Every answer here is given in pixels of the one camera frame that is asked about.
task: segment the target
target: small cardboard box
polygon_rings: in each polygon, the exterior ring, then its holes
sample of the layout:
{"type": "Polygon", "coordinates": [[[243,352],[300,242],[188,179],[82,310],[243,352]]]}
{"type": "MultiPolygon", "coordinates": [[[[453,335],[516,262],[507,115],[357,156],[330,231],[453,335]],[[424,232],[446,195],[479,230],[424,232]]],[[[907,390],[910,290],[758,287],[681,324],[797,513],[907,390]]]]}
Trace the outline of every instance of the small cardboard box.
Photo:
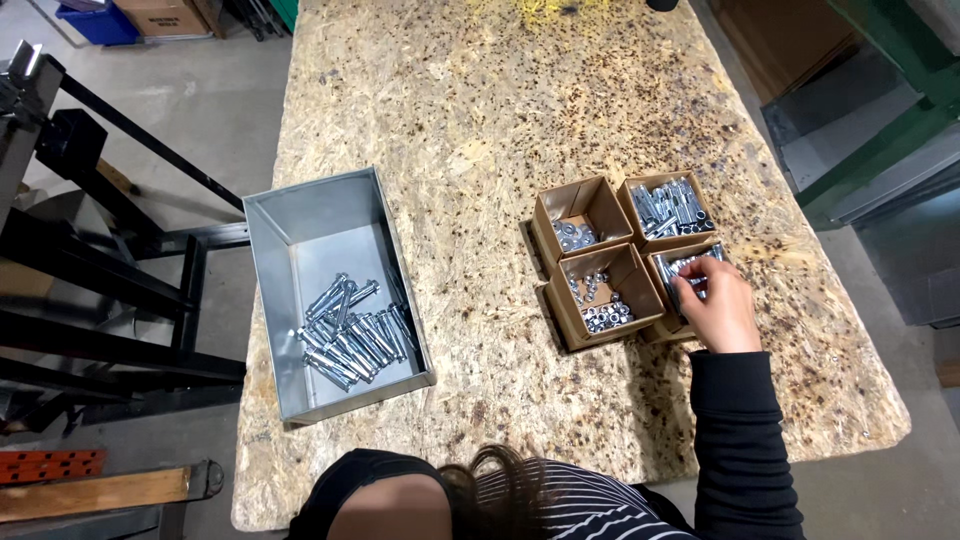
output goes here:
{"type": "Polygon", "coordinates": [[[641,253],[670,250],[683,246],[702,244],[710,240],[716,234],[716,230],[713,230],[706,233],[694,233],[685,234],[683,236],[666,236],[662,238],[650,239],[647,238],[646,234],[643,232],[643,227],[640,226],[640,216],[636,213],[634,198],[630,194],[630,189],[638,185],[646,185],[648,191],[653,191],[655,187],[660,187],[668,182],[678,180],[680,177],[684,177],[688,182],[690,182],[690,187],[693,188],[693,192],[697,195],[697,200],[700,202],[700,207],[704,210],[704,212],[707,213],[707,219],[712,220],[713,214],[710,212],[710,209],[707,205],[707,199],[704,198],[704,193],[700,188],[700,182],[697,180],[697,177],[694,176],[693,171],[678,171],[675,173],[628,178],[627,180],[623,181],[623,185],[616,192],[616,199],[620,202],[620,206],[627,214],[627,219],[630,221],[630,225],[634,230],[634,243],[636,244],[636,248],[641,253]]]}
{"type": "Polygon", "coordinates": [[[647,273],[650,274],[650,278],[654,282],[654,288],[657,289],[657,294],[666,308],[666,312],[660,319],[658,319],[653,325],[650,325],[649,327],[640,331],[640,335],[643,336],[643,341],[647,343],[660,343],[662,341],[677,341],[680,339],[687,339],[688,337],[694,337],[695,335],[693,332],[693,327],[686,322],[686,319],[683,318],[676,309],[674,309],[673,301],[670,300],[670,295],[667,293],[666,286],[663,284],[663,278],[660,276],[660,272],[657,270],[657,265],[654,264],[654,256],[663,255],[667,260],[692,257],[694,255],[702,254],[713,244],[720,244],[720,242],[711,239],[695,246],[686,246],[683,248],[675,248],[672,250],[643,254],[643,264],[646,266],[647,273]]]}
{"type": "Polygon", "coordinates": [[[206,34],[204,18],[191,0],[113,0],[143,36],[206,34]]]}
{"type": "MultiPolygon", "coordinates": [[[[580,287],[581,297],[584,297],[587,292],[582,282],[580,287]]],[[[664,314],[663,302],[633,244],[620,244],[561,259],[557,272],[554,272],[546,286],[546,297],[557,316],[567,349],[571,352],[635,333],[664,314]],[[593,302],[578,307],[567,276],[575,276],[580,280],[597,272],[606,272],[610,279],[597,284],[593,302]],[[620,293],[620,301],[630,307],[635,320],[613,329],[590,333],[582,310],[609,304],[614,291],[620,293]]]]}
{"type": "Polygon", "coordinates": [[[561,258],[625,244],[634,235],[626,214],[616,202],[613,188],[603,176],[586,178],[538,193],[532,229],[546,265],[547,276],[553,276],[557,261],[561,258]],[[578,227],[587,223],[593,228],[598,241],[575,251],[564,252],[553,230],[555,220],[564,220],[578,227]]]}

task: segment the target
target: person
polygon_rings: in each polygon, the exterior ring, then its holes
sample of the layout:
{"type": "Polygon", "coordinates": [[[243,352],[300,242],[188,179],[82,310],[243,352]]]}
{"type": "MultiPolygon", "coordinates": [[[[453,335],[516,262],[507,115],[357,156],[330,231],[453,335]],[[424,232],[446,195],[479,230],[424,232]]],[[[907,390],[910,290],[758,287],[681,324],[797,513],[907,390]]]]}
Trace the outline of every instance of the person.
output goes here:
{"type": "Polygon", "coordinates": [[[480,450],[469,467],[435,469],[409,455],[354,450],[317,480],[289,538],[705,540],[803,538],[803,515],[780,434],[780,406],[762,352],[750,286],[736,268],[697,258],[701,300],[675,278],[681,311],[707,347],[690,354],[700,462],[694,525],[642,484],[559,461],[480,450]],[[495,465],[494,472],[478,477],[495,465]]]}

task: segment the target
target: workbench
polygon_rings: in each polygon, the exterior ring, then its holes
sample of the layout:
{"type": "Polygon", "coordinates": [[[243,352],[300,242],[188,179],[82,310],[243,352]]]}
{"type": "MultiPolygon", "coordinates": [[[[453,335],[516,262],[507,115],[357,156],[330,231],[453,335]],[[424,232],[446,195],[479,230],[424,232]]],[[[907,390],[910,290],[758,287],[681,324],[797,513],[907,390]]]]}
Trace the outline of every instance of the workbench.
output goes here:
{"type": "Polygon", "coordinates": [[[435,386],[311,426],[279,420],[259,295],[233,524],[286,528],[357,447],[440,465],[485,443],[627,482],[694,475],[686,353],[567,354],[529,234],[536,193],[692,169],[757,322],[792,461],[897,444],[910,418],[774,158],[684,2],[301,0],[274,188],[375,165],[435,386]]]}

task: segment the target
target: hand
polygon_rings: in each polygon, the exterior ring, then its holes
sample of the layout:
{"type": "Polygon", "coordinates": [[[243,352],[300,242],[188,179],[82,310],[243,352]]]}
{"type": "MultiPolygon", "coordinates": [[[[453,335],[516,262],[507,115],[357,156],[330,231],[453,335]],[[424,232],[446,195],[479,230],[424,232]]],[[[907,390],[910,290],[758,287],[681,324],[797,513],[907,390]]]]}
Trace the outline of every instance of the hand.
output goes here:
{"type": "Polygon", "coordinates": [[[681,268],[678,274],[687,279],[707,278],[696,285],[698,290],[708,290],[705,300],[697,296],[687,280],[674,278],[671,283],[680,298],[680,311],[708,351],[753,353],[763,350],[754,320],[754,296],[750,284],[740,277],[736,267],[713,257],[700,257],[681,268]]]}

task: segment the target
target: dark hair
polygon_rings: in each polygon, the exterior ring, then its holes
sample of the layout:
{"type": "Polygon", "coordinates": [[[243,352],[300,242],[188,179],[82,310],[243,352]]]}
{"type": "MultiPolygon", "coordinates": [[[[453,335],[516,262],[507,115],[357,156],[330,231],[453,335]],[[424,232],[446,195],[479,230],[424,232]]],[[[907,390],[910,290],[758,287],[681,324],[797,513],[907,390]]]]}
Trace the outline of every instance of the dark hair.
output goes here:
{"type": "Polygon", "coordinates": [[[545,494],[543,465],[525,463],[508,447],[488,445],[480,449],[469,468],[445,465],[439,469],[449,489],[453,538],[545,540],[543,528],[545,494]],[[506,489],[500,497],[480,504],[476,473],[494,462],[503,472],[506,489]]]}

